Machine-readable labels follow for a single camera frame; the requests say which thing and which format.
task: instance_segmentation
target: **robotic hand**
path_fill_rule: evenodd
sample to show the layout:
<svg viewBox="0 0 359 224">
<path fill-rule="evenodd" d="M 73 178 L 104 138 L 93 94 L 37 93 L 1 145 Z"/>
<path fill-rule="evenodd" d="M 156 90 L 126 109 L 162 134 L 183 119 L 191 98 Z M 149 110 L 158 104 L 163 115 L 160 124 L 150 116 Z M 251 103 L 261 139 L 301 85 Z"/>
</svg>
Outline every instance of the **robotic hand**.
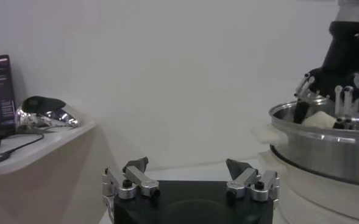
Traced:
<svg viewBox="0 0 359 224">
<path fill-rule="evenodd" d="M 339 4 L 323 65 L 305 74 L 296 89 L 295 123 L 302 123 L 310 102 L 319 96 L 335 101 L 339 121 L 359 121 L 359 0 L 339 0 Z"/>
</svg>

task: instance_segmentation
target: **metal bowl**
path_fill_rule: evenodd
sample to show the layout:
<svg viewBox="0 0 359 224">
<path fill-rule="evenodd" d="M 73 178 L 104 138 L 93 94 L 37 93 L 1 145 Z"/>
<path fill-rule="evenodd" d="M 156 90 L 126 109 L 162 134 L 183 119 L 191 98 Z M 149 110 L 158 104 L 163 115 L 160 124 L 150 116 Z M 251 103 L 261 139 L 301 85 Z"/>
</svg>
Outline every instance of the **metal bowl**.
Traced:
<svg viewBox="0 0 359 224">
<path fill-rule="evenodd" d="M 272 125 L 284 132 L 288 143 L 271 146 L 282 160 L 308 172 L 359 185 L 359 130 L 306 127 L 293 122 L 296 102 L 278 105 L 269 112 Z M 334 115 L 334 103 L 316 99 L 307 116 L 317 111 Z"/>
</svg>

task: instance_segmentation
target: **white countertop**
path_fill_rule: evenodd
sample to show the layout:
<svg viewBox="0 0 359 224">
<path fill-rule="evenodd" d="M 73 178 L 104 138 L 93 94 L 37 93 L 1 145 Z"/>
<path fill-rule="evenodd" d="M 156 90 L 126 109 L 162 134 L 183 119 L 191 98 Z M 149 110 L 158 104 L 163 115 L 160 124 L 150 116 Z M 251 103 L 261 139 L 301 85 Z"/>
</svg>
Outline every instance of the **white countertop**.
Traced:
<svg viewBox="0 0 359 224">
<path fill-rule="evenodd" d="M 17 171 L 34 163 L 35 161 L 57 150 L 58 148 L 72 141 L 78 136 L 93 129 L 95 126 L 95 122 L 89 121 L 78 128 L 70 130 L 69 128 L 67 128 L 66 130 L 62 130 L 59 132 L 45 134 L 44 139 L 42 139 L 41 141 L 38 141 L 17 150 L 11 155 L 9 159 L 1 162 L 0 175 Z M 7 139 L 3 139 L 0 146 L 0 153 L 6 152 L 17 146 L 34 141 L 37 138 L 39 138 L 39 136 L 37 135 L 16 135 Z"/>
</svg>

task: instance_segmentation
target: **silver clamp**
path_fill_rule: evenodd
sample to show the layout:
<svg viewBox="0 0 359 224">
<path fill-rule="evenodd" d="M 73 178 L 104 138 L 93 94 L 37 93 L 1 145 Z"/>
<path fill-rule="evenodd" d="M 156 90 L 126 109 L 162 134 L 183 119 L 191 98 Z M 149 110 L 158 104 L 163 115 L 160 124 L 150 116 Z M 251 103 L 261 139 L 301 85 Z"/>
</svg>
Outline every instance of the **silver clamp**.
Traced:
<svg viewBox="0 0 359 224">
<path fill-rule="evenodd" d="M 276 203 L 279 199 L 280 178 L 275 171 L 266 171 L 255 184 L 251 185 L 251 198 L 255 201 L 270 199 Z"/>
<path fill-rule="evenodd" d="M 250 184 L 256 183 L 260 179 L 258 171 L 254 168 L 247 168 L 233 181 L 227 183 L 227 196 L 231 200 L 243 198 L 246 189 Z"/>
<path fill-rule="evenodd" d="M 337 86 L 335 88 L 335 116 L 338 128 L 359 130 L 359 99 L 353 102 L 354 88 Z"/>
<path fill-rule="evenodd" d="M 159 182 L 150 179 L 135 166 L 126 167 L 125 176 L 140 187 L 144 196 L 152 199 L 160 196 Z"/>
<path fill-rule="evenodd" d="M 315 94 L 309 90 L 309 87 L 314 82 L 315 77 L 311 76 L 310 73 L 306 73 L 300 84 L 297 86 L 294 96 L 300 100 L 303 100 L 304 102 L 311 102 L 313 99 L 317 98 L 318 94 Z"/>
<path fill-rule="evenodd" d="M 129 200 L 135 198 L 136 193 L 136 184 L 127 180 L 118 170 L 105 168 L 102 175 L 102 197 L 112 223 L 114 223 L 114 198 L 118 196 L 120 199 Z"/>
</svg>

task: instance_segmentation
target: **black screw head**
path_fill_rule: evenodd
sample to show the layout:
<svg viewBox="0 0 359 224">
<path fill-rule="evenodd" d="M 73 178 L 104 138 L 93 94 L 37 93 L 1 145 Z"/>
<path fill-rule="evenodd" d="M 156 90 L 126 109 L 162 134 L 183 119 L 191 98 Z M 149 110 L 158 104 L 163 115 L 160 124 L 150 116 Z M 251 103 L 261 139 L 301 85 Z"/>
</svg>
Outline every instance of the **black screw head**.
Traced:
<svg viewBox="0 0 359 224">
<path fill-rule="evenodd" d="M 258 181 L 255 183 L 255 189 L 256 190 L 263 190 L 265 188 L 264 182 Z"/>
<path fill-rule="evenodd" d="M 237 194 L 234 191 L 227 191 L 227 198 L 229 202 L 236 201 Z"/>
<path fill-rule="evenodd" d="M 132 185 L 133 185 L 133 183 L 128 179 L 123 181 L 123 188 L 130 188 L 130 187 L 132 187 Z"/>
<path fill-rule="evenodd" d="M 160 189 L 152 189 L 151 190 L 151 199 L 156 200 L 160 196 Z"/>
</svg>

